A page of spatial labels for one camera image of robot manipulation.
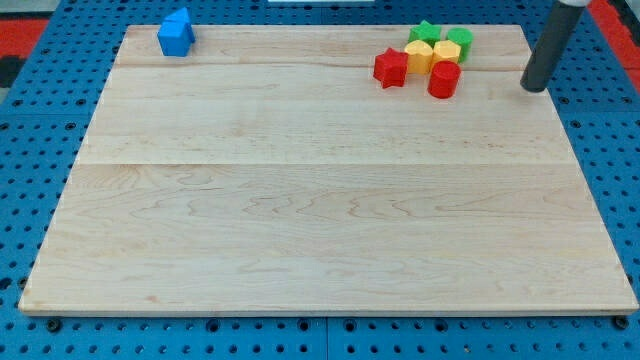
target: blue perforated surface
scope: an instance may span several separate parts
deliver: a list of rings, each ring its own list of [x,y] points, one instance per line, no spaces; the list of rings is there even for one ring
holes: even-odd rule
[[[0,358],[640,358],[640,317],[521,319],[31,319],[16,308],[127,24],[189,6],[198,24],[521,24],[549,1],[374,7],[263,0],[64,0],[0,107]],[[640,98],[588,14],[551,94],[614,245],[640,289]]]

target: black metal rod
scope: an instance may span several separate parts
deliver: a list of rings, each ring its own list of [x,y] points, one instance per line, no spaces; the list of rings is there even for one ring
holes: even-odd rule
[[[541,92],[547,87],[584,9],[584,6],[567,5],[561,1],[553,4],[542,35],[520,80],[520,85],[525,90]]]

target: yellow hexagonal block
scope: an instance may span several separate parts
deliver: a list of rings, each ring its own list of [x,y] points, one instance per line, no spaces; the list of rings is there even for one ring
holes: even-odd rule
[[[409,54],[407,73],[424,75],[431,71],[433,49],[429,44],[422,40],[414,40],[405,46],[404,52]]]
[[[454,43],[451,40],[438,41],[433,47],[433,60],[431,61],[431,68],[438,61],[449,60],[454,63],[458,63],[460,58],[460,45]]]

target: toy block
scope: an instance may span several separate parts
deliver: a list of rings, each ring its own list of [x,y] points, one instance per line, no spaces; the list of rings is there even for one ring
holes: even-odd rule
[[[189,34],[189,39],[192,43],[196,42],[195,34],[193,33],[193,28],[191,27],[191,17],[189,16],[189,10],[186,7],[169,14],[164,21],[167,22],[177,22],[177,23],[185,23],[187,24],[187,32]]]
[[[460,45],[460,57],[458,58],[458,63],[462,63],[467,60],[469,49],[473,42],[473,33],[466,28],[452,28],[447,32],[447,40],[451,40]]]
[[[431,68],[444,60],[457,63],[460,58],[460,45],[454,43],[451,40],[438,41],[433,47],[433,60],[431,61]]]
[[[426,20],[422,20],[420,25],[411,28],[408,42],[412,42],[414,40],[422,40],[429,44],[429,46],[433,47],[437,41],[440,41],[441,31],[442,26],[431,25]]]
[[[164,56],[187,56],[191,47],[188,27],[188,24],[182,22],[162,23],[158,31],[158,41]]]
[[[433,49],[422,40],[414,40],[404,47],[404,52],[409,56],[407,62],[407,73],[428,74],[431,70],[431,58]]]
[[[453,96],[460,79],[460,66],[453,61],[443,60],[436,63],[431,69],[429,78],[429,94],[439,99],[448,99]]]
[[[382,83],[382,88],[389,86],[404,86],[407,76],[407,59],[409,55],[388,48],[384,53],[376,56],[373,77]]]

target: wood grain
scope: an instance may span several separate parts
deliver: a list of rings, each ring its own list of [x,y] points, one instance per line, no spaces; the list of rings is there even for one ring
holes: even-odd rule
[[[56,316],[625,314],[638,303],[514,26],[450,101],[409,26],[130,27],[20,301]]]

